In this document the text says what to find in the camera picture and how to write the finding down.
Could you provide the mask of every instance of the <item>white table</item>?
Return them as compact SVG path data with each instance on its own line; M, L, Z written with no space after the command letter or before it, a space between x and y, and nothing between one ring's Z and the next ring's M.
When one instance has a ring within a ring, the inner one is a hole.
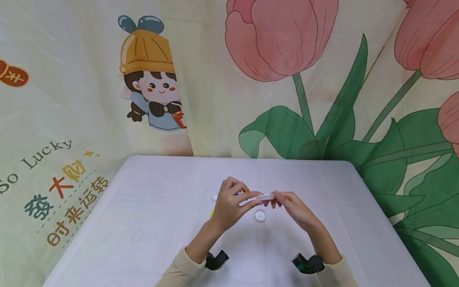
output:
M348 162L133 156L54 268L46 287L153 287L209 219L211 197L235 177L254 191L294 191L325 224L361 287L429 286ZM196 286L320 286L291 262L313 247L283 208L246 214L215 244L229 260Z

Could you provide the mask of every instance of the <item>person's left hand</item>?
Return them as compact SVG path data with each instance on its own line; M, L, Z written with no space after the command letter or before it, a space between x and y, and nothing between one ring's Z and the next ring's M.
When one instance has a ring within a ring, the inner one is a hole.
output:
M250 191L243 182L232 177L227 178L222 182L213 215L209 222L220 233L227 231L236 224L247 211L257 205L263 204L261 200L253 200L239 206L241 202L259 195L261 195L261 192Z

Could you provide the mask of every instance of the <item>curtain backdrop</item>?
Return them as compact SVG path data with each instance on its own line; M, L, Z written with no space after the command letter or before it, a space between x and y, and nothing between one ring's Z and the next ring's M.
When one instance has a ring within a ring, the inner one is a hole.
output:
M451 0L3 0L0 285L41 286L151 154L350 161L459 286L458 45Z

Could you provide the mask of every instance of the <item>white lid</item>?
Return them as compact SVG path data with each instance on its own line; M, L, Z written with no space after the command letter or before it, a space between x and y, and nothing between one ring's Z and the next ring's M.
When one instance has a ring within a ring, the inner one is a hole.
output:
M263 222L266 220L266 213L263 210L259 209L255 211L254 217L256 221Z

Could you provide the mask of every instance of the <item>cartoon girl's face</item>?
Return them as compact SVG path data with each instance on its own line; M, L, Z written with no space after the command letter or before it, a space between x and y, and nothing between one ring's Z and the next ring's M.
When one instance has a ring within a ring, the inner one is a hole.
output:
M157 79L150 72L144 71L144 76L132 84L149 101L167 103L178 101L180 98L177 82L163 72L161 72L161 77L162 79Z

